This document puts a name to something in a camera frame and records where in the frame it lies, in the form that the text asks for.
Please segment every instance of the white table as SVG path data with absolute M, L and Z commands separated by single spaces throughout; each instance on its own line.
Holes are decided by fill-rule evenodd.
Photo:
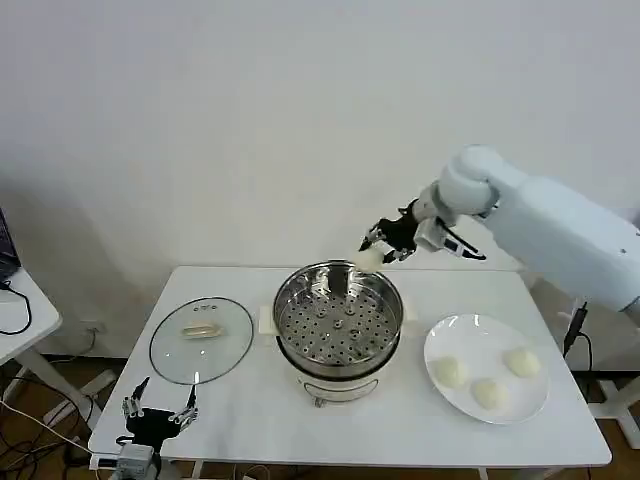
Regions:
M 89 388 L 90 391 L 79 391 L 60 375 L 42 355 L 34 348 L 31 348 L 39 340 L 56 330 L 62 324 L 62 318 L 60 318 L 58 311 L 23 268 L 16 272 L 10 280 L 13 290 L 29 298 L 32 322 L 31 326 L 19 335 L 0 334 L 0 365 L 15 358 L 22 365 L 17 377 L 24 376 L 29 370 L 32 371 L 44 383 L 62 391 L 73 400 L 80 408 L 80 413 L 87 420 L 89 426 L 94 427 L 101 411 L 97 405 L 92 406 L 91 401 L 85 395 L 92 393 L 95 388 Z M 2 298 L 0 298 L 0 330 L 19 330 L 26 324 L 28 318 L 24 299 L 11 292 L 2 291 L 0 294 L 2 294 Z M 105 382 L 108 385 L 114 379 L 113 372 L 107 371 L 98 377 L 98 380 L 93 382 L 90 387 L 97 387 L 98 385 L 104 387 Z M 8 386 L 3 394 L 3 400 L 6 401 L 11 396 L 18 384 L 19 382 L 14 381 Z M 73 412 L 74 409 L 68 402 L 62 402 L 45 415 L 44 420 L 50 425 L 55 425 Z
M 175 410 L 189 388 L 159 377 L 149 362 L 156 326 L 179 305 L 226 296 L 257 318 L 291 273 L 280 268 L 179 267 L 171 275 L 89 442 L 95 468 L 114 458 L 127 434 L 121 412 L 146 376 L 145 406 Z M 197 387 L 200 416 L 176 439 L 168 459 L 406 467 L 568 467 L 602 465 L 611 453 L 520 277 L 512 272 L 389 271 L 418 323 L 403 336 L 383 382 L 370 396 L 315 408 L 285 373 L 289 366 L 258 335 L 229 374 Z M 520 425 L 494 426 L 456 410 L 427 377 L 422 349 L 429 328 L 460 312 L 492 315 L 539 345 L 550 376 L 543 411 Z

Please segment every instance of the white dough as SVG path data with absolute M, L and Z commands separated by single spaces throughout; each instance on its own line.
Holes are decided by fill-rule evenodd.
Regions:
M 540 360 L 535 353 L 524 347 L 509 350 L 503 355 L 503 360 L 518 377 L 531 378 L 540 372 Z
M 460 388 L 467 383 L 467 368 L 454 357 L 442 357 L 433 362 L 433 373 L 445 387 Z
M 490 378 L 475 382 L 471 387 L 471 393 L 478 405 L 486 410 L 503 408 L 509 401 L 506 387 Z
M 384 253 L 375 247 L 370 247 L 353 256 L 356 268 L 364 273 L 375 273 L 382 268 Z

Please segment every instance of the stainless steel steamer basket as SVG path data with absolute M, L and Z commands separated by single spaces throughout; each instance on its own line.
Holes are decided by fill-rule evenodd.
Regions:
M 381 368 L 396 350 L 402 319 L 402 299 L 389 279 L 344 260 L 298 270 L 273 303 L 285 357 L 325 380 L 353 380 Z

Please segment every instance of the metal pot rim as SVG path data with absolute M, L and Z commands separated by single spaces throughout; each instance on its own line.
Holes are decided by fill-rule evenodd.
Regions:
M 284 282 L 282 282 L 282 285 L 280 285 L 280 288 L 278 288 L 278 291 L 276 292 L 276 295 L 275 295 L 275 297 L 273 299 L 273 305 L 271 307 L 271 311 L 272 311 L 272 315 L 273 315 L 274 320 L 276 318 L 276 313 L 277 313 L 276 312 L 276 302 L 277 302 L 278 298 L 280 298 L 280 294 L 282 293 L 283 289 L 288 286 L 288 284 L 290 283 L 291 280 L 293 280 L 294 278 L 298 277 L 299 275 L 302 275 L 302 274 L 306 273 L 309 270 L 312 270 L 312 269 L 315 269 L 315 268 L 329 267 L 329 266 L 332 266 L 332 265 L 333 266 L 342 265 L 342 266 L 346 266 L 346 267 L 355 268 L 355 264 L 353 262 L 349 262 L 347 260 L 326 260 L 324 262 L 318 262 L 318 263 L 314 263 L 314 264 L 307 265 L 305 267 L 299 268 L 298 270 L 293 272 L 291 275 L 289 275 L 284 280 Z M 394 294 L 399 299 L 399 310 L 400 310 L 399 311 L 399 316 L 400 316 L 400 318 L 398 320 L 398 323 L 399 323 L 398 329 L 393 334 L 393 337 L 390 338 L 390 340 L 389 340 L 389 342 L 387 344 L 387 348 L 385 348 L 384 350 L 379 352 L 376 356 L 372 357 L 372 358 L 376 358 L 376 357 L 379 357 L 380 355 L 385 355 L 386 354 L 387 355 L 387 359 L 385 359 L 382 362 L 382 364 L 384 365 L 384 364 L 386 364 L 388 358 L 391 358 L 391 356 L 393 356 L 393 354 L 395 353 L 395 350 L 397 348 L 397 344 L 399 343 L 398 339 L 399 339 L 399 336 L 400 336 L 400 330 L 402 328 L 402 323 L 403 323 L 403 319 L 404 319 L 404 304 L 402 302 L 402 297 L 400 295 L 400 292 L 398 291 L 396 286 L 391 282 L 391 280 L 389 280 L 389 278 L 386 275 L 384 275 L 384 274 L 382 274 L 380 272 L 375 272 L 375 273 L 371 273 L 371 274 L 367 274 L 367 275 L 372 275 L 372 276 L 375 276 L 375 277 L 381 279 L 383 282 L 385 282 L 391 288 L 391 290 L 394 292 Z M 290 345 L 285 339 L 282 338 L 282 333 L 283 332 L 280 330 L 279 323 L 278 322 L 274 322 L 274 323 L 275 323 L 275 327 L 276 327 L 276 331 L 277 331 L 278 343 L 279 343 L 279 346 L 281 347 L 282 351 L 284 351 L 285 350 L 284 347 L 287 346 L 292 350 L 291 353 L 299 356 L 300 358 L 304 359 L 305 361 L 308 361 L 308 362 L 311 362 L 311 363 L 315 363 L 315 364 L 323 366 L 323 367 L 327 366 L 327 364 L 323 363 L 319 359 L 304 357 L 300 353 L 296 352 L 295 348 L 293 347 L 293 345 Z M 363 358 L 363 359 L 356 360 L 356 361 L 350 363 L 349 366 L 356 366 L 356 365 L 365 364 L 366 362 L 370 362 L 372 360 L 372 358 Z

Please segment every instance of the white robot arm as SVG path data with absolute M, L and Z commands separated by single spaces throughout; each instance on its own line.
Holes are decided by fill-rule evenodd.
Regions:
M 400 213 L 374 225 L 361 250 L 382 240 L 393 249 L 385 263 L 404 260 L 416 246 L 483 260 L 451 230 L 469 215 L 560 290 L 640 321 L 640 231 L 558 182 L 519 171 L 491 148 L 465 148 Z

